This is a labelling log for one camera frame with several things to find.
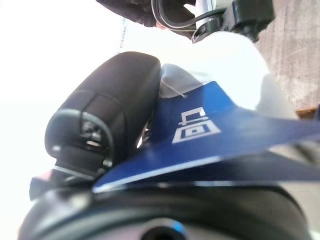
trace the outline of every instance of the white logo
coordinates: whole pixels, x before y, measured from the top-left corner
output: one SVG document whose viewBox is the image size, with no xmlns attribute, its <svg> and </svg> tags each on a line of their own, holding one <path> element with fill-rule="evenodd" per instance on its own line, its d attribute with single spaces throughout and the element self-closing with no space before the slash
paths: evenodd
<svg viewBox="0 0 320 240">
<path fill-rule="evenodd" d="M 198 114 L 199 117 L 187 120 L 188 116 L 195 114 Z M 179 122 L 179 125 L 182 125 L 183 127 L 179 127 L 175 130 L 172 144 L 221 133 L 221 130 L 211 120 L 208 120 L 209 118 L 206 116 L 203 107 L 182 112 L 181 118 L 182 122 Z"/>
</svg>

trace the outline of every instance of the camera lens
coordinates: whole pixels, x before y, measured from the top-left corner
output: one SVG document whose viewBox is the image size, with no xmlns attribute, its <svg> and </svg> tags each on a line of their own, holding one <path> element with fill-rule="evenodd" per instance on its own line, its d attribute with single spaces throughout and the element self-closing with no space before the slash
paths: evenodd
<svg viewBox="0 0 320 240">
<path fill-rule="evenodd" d="M 158 226 L 148 230 L 141 240 L 186 240 L 184 235 L 167 226 Z"/>
<path fill-rule="evenodd" d="M 141 240 L 186 240 L 184 226 L 169 218 L 158 218 L 146 224 Z"/>
</svg>

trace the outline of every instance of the gray surface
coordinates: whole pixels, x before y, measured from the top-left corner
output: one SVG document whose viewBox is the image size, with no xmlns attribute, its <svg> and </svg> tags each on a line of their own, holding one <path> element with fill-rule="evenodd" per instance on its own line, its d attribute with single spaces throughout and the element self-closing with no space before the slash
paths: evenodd
<svg viewBox="0 0 320 240">
<path fill-rule="evenodd" d="M 320 0 L 274 0 L 276 20 L 257 47 L 297 109 L 320 104 Z"/>
</svg>

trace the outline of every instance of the black cable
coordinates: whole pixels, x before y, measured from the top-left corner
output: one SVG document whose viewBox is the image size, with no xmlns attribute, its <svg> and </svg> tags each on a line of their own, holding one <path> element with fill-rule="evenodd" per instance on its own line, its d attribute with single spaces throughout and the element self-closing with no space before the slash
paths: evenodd
<svg viewBox="0 0 320 240">
<path fill-rule="evenodd" d="M 166 27 L 169 30 L 175 31 L 175 32 L 194 32 L 196 31 L 195 28 L 185 28 L 185 29 L 176 29 L 173 27 L 170 27 L 169 25 L 167 25 L 163 20 L 162 17 L 159 14 L 159 9 L 158 9 L 158 3 L 157 0 L 151 0 L 151 8 L 152 8 L 152 12 L 154 15 L 155 20 L 157 20 L 157 22 L 159 22 L 161 25 L 163 25 L 164 27 Z"/>
<path fill-rule="evenodd" d="M 215 10 L 212 10 L 212 11 L 208 11 L 208 12 L 206 12 L 204 14 L 201 14 L 200 16 L 197 16 L 195 18 L 192 18 L 192 19 L 190 19 L 188 21 L 176 23 L 176 22 L 170 21 L 167 18 L 165 10 L 164 10 L 164 6 L 163 6 L 163 0 L 154 0 L 154 1 L 155 2 L 158 1 L 157 7 L 158 7 L 159 16 L 161 17 L 161 19 L 163 20 L 165 25 L 167 25 L 167 26 L 169 26 L 170 28 L 173 28 L 173 29 L 183 29 L 183 28 L 189 27 L 189 26 L 195 24 L 196 22 L 198 22 L 198 21 L 200 21 L 202 19 L 205 19 L 205 18 L 208 18 L 208 17 L 212 17 L 212 16 L 215 16 L 215 15 L 222 15 L 226 11 L 226 8 L 219 8 L 219 9 L 215 9 Z"/>
</svg>

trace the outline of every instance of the black plastic housing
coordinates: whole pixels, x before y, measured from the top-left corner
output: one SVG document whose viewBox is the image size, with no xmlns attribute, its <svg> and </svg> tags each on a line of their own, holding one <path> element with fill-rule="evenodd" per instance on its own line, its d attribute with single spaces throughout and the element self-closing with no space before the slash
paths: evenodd
<svg viewBox="0 0 320 240">
<path fill-rule="evenodd" d="M 98 67 L 48 123 L 45 148 L 56 166 L 95 177 L 104 161 L 124 161 L 152 116 L 160 80 L 159 60 L 143 53 L 121 53 Z"/>
<path fill-rule="evenodd" d="M 277 186 L 146 187 L 100 194 L 55 189 L 32 207 L 18 240 L 85 240 L 156 218 L 195 224 L 239 240 L 311 240 L 300 207 Z"/>
</svg>

